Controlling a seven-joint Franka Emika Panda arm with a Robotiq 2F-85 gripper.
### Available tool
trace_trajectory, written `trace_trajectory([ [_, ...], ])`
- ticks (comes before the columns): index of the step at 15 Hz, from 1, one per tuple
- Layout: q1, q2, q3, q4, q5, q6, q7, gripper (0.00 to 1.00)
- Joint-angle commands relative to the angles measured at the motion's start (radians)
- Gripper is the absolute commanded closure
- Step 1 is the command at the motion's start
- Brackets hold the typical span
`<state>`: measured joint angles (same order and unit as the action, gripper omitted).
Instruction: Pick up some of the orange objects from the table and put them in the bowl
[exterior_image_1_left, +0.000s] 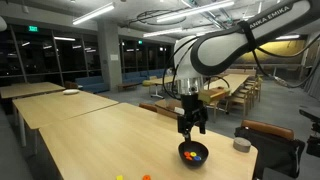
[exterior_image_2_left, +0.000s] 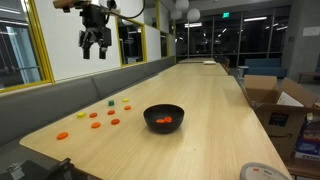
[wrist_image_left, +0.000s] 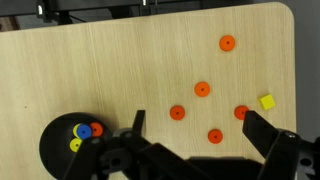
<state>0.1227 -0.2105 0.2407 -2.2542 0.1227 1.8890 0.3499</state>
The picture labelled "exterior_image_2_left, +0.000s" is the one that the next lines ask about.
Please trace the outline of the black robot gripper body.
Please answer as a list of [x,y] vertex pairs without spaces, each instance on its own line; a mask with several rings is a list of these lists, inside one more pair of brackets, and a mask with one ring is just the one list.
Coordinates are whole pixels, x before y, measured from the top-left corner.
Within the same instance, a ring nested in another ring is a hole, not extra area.
[[89,49],[97,43],[102,50],[112,45],[111,30],[106,27],[107,18],[103,8],[97,5],[88,5],[80,12],[85,30],[80,32],[79,46]]

